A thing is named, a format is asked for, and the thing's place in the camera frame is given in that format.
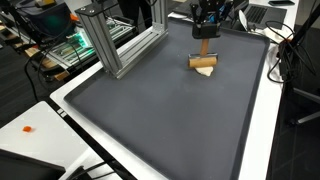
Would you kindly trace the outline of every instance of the gray mat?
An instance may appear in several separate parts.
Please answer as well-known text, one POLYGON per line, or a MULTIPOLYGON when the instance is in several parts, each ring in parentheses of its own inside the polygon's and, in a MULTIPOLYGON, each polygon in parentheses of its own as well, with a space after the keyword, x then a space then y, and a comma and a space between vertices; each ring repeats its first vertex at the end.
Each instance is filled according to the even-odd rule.
POLYGON ((122 80, 102 70, 65 99, 169 179, 237 179, 269 41, 221 30, 211 77, 187 68, 201 41, 191 25, 169 35, 122 80))

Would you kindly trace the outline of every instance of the white desk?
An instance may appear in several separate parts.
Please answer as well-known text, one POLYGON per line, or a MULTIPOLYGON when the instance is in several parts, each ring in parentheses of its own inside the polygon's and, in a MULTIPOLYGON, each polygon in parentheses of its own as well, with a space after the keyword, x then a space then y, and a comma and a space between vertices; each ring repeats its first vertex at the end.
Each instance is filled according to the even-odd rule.
MULTIPOLYGON (((252 0, 251 3, 268 5, 265 0, 252 0)), ((287 8, 287 16, 284 23, 293 28, 299 0, 294 0, 294 6, 287 8)), ((118 53, 125 50, 127 46, 118 49, 118 53)), ((259 89, 256 97, 255 107, 251 118, 245 152, 240 171, 241 180, 262 180, 265 179, 269 156, 272 147, 274 128, 277 120, 278 108, 281 97, 281 85, 270 82, 267 79, 267 72, 275 63, 277 49, 272 45, 267 55, 259 89)), ((100 70, 102 65, 95 64, 90 69, 64 85, 51 94, 54 100, 64 111, 66 111, 80 126, 95 138, 114 158, 116 158, 127 170, 138 179, 165 179, 160 173, 151 168, 133 153, 114 140, 106 132, 94 125, 88 119, 79 114, 64 101, 64 96, 72 91, 76 86, 100 70)))
MULTIPOLYGON (((45 102, 40 102, 0 129, 0 148, 44 162, 62 166, 66 179, 79 166, 89 168, 103 160, 64 122, 45 102), (23 132, 24 126, 31 126, 30 133, 23 132)), ((89 172, 97 177, 113 170, 103 165, 89 172)), ((105 180, 120 180, 111 174, 105 180)))

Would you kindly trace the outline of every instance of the floor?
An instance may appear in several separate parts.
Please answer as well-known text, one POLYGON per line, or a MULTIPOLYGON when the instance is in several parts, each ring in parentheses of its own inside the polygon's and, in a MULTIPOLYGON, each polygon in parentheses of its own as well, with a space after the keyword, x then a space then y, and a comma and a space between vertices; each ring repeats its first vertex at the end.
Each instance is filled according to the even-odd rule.
MULTIPOLYGON (((177 2, 167 0, 169 9, 177 2)), ((296 24, 302 25, 310 14, 313 0, 300 0, 296 24)), ((112 14, 121 14, 119 9, 112 14)), ((143 21, 140 18, 139 30, 142 31, 143 21)), ((319 60, 320 18, 310 30, 305 41, 306 49, 313 60, 319 60)), ((0 49, 0 128, 35 104, 31 87, 23 72, 26 58, 16 54, 10 47, 0 49)), ((320 70, 320 61, 314 61, 320 70)), ((42 88, 37 74, 30 67, 29 72, 35 82, 41 100, 49 100, 50 92, 63 84, 46 84, 49 91, 42 88)), ((313 77, 304 71, 303 77, 296 84, 305 91, 318 94, 319 77, 313 77)), ((288 121, 320 110, 320 106, 292 93, 284 94, 279 109, 278 122, 270 156, 267 174, 268 180, 317 180, 320 179, 320 119, 301 126, 289 126, 288 121)))

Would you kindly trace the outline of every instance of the white table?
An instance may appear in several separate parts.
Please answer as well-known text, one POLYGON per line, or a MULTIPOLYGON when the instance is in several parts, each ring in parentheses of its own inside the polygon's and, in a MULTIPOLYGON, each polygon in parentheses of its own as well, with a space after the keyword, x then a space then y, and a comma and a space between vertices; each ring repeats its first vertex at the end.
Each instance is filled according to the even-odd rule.
MULTIPOLYGON (((268 6, 267 2, 268 1, 266 0, 250 1, 250 3, 268 6)), ((294 27, 295 23, 299 0, 294 0, 294 2, 294 6, 281 7, 288 10, 284 23, 292 28, 294 27)), ((118 53, 123 52, 128 45, 133 43, 137 38, 118 49, 118 53)), ((269 53, 262 71, 245 152, 243 155, 239 176, 239 179, 241 180, 262 180, 266 177, 282 90, 281 85, 272 83, 267 79, 267 72, 276 61, 276 52, 276 47, 272 45, 269 49, 269 53)), ((90 69, 76 77, 74 80, 70 81, 68 84, 52 93, 50 96, 51 99, 55 101, 64 111, 66 111, 136 178, 146 180, 165 179, 163 175, 147 165, 144 161, 139 159, 110 135, 94 125, 87 118, 83 117, 64 101, 63 98, 66 94, 68 94, 76 86, 84 82, 101 68, 102 65, 100 63, 95 64, 90 69)))
MULTIPOLYGON (((60 178, 66 179, 79 166, 84 169, 103 160, 74 132, 71 127, 45 102, 39 102, 0 129, 0 148, 65 168, 60 178), (31 126, 31 132, 22 131, 31 126)), ((103 165, 91 172, 97 177, 113 170, 103 165)), ((113 173, 105 180, 120 180, 113 173)))

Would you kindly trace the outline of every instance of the aluminum frame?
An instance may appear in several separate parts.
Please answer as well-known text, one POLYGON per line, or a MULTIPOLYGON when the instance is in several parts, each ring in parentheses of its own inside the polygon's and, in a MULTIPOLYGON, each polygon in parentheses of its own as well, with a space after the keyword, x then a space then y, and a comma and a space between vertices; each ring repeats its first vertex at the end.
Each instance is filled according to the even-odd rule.
POLYGON ((106 26, 103 14, 106 8, 103 5, 93 3, 76 10, 103 68, 117 79, 121 79, 128 73, 168 34, 167 1, 151 0, 150 3, 154 3, 151 6, 153 19, 151 30, 141 33, 138 40, 121 54, 117 53, 106 26))

